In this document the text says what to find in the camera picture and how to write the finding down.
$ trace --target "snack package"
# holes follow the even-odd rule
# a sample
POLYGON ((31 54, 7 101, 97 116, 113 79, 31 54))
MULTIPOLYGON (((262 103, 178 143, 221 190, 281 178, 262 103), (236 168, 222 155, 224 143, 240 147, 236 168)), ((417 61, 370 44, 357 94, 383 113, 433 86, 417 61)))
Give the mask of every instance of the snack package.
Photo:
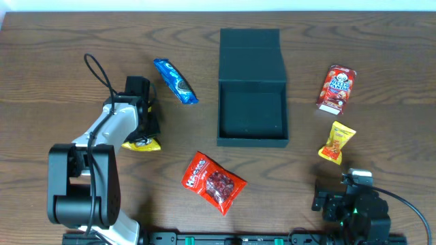
POLYGON ((157 140, 148 138, 138 140, 137 142, 124 142, 121 146, 129 150, 140 152, 161 150, 161 145, 159 145, 157 140))
POLYGON ((178 72, 178 70, 170 63, 168 59, 155 59, 153 62, 156 66, 156 69, 165 80, 165 83, 170 87, 171 91, 178 97, 178 99, 182 101, 182 103, 198 103, 196 95, 194 95, 185 78, 178 72))
POLYGON ((318 108, 335 115, 343 114, 356 75, 357 73, 352 69, 332 65, 328 70, 320 98, 316 103, 318 108))
POLYGON ((197 152, 182 179, 186 189, 201 195, 223 215, 246 184, 201 152, 197 152))
POLYGON ((330 137, 326 145, 318 151, 318 155, 340 165, 342 161, 341 149, 354 134, 356 134, 356 132, 353 129, 339 122, 334 122, 332 130, 330 131, 330 137))

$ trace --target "green clip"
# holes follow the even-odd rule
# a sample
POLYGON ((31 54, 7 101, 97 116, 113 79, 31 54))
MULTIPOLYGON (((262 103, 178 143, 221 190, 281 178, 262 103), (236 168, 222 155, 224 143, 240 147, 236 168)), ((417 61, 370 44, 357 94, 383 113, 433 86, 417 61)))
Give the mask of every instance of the green clip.
POLYGON ((274 239, 274 245, 283 245, 283 239, 281 238, 276 238, 274 239))
POLYGON ((194 245, 196 240, 194 238, 185 238, 185 245, 194 245))

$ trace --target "box lid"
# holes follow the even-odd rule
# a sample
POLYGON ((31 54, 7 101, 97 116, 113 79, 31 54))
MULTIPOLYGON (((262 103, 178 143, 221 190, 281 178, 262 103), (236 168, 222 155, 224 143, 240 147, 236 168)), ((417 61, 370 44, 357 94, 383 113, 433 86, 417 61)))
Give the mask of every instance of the box lid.
POLYGON ((219 80, 284 82, 278 29, 222 29, 219 80))

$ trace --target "black cylindrical joint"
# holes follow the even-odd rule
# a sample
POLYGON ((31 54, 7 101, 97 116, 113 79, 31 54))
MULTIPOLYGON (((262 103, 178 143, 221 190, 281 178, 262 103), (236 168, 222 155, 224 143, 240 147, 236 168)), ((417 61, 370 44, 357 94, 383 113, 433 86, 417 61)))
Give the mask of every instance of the black cylindrical joint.
MULTIPOLYGON (((101 225, 99 218, 100 198, 95 202, 94 225, 101 225)), ((91 213, 91 197, 57 197, 56 218, 61 224, 88 225, 91 213)))

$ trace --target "red box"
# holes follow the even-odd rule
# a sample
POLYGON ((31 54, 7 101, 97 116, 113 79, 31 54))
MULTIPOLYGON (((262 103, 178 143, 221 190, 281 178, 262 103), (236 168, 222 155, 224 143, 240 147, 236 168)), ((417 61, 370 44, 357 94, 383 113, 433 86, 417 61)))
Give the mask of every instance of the red box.
POLYGON ((356 75, 356 71, 350 68, 332 65, 328 70, 320 98, 316 103, 318 108, 335 115, 343 114, 356 75))

